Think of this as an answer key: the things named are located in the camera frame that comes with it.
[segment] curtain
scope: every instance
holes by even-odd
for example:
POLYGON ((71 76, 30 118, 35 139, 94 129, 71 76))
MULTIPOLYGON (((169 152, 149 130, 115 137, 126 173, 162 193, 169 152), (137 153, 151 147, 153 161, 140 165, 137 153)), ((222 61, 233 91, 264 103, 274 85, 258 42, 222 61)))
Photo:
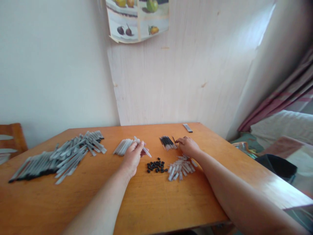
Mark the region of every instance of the curtain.
POLYGON ((250 131, 250 126, 283 109, 301 111, 313 100, 313 46, 297 69, 241 124, 238 131, 250 131))

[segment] black bag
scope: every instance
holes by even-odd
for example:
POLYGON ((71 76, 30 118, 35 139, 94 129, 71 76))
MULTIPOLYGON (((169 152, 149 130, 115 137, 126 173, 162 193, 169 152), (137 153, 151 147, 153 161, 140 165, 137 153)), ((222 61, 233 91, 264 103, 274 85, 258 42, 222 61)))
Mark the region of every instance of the black bag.
POLYGON ((294 164, 272 154, 265 154, 255 160, 290 184, 297 173, 298 168, 294 164))

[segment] chair backrest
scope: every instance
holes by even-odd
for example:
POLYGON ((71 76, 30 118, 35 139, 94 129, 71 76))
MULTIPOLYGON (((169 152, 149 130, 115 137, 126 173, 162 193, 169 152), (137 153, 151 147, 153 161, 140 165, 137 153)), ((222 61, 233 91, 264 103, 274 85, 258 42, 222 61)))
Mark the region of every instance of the chair backrest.
POLYGON ((28 150, 22 126, 20 123, 13 123, 10 125, 0 125, 0 134, 9 135, 13 137, 13 139, 0 140, 0 149, 17 150, 17 152, 11 153, 10 158, 13 158, 28 150))

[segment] hand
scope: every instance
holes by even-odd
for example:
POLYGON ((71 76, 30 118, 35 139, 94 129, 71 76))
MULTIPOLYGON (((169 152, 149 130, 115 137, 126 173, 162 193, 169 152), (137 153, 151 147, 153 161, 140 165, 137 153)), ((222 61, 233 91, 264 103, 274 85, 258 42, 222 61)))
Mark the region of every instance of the hand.
POLYGON ((137 144, 137 142, 134 142, 131 144, 131 146, 128 147, 125 152, 123 162, 120 165, 120 169, 122 169, 123 172, 126 172, 130 178, 132 178, 136 174, 140 158, 143 155, 146 155, 145 151, 142 150, 145 145, 146 144, 143 141, 141 141, 139 144, 137 144))
POLYGON ((188 136, 177 139, 176 143, 179 143, 180 149, 189 157, 195 158, 195 155, 197 156, 197 154, 201 152, 197 143, 188 136))

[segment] poster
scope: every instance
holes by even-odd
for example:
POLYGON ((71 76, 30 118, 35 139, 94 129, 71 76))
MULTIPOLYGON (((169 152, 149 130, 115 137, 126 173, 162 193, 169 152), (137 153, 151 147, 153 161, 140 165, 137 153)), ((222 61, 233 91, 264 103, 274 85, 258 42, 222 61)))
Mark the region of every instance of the poster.
POLYGON ((110 37, 136 43, 169 29, 169 0, 106 0, 110 37))

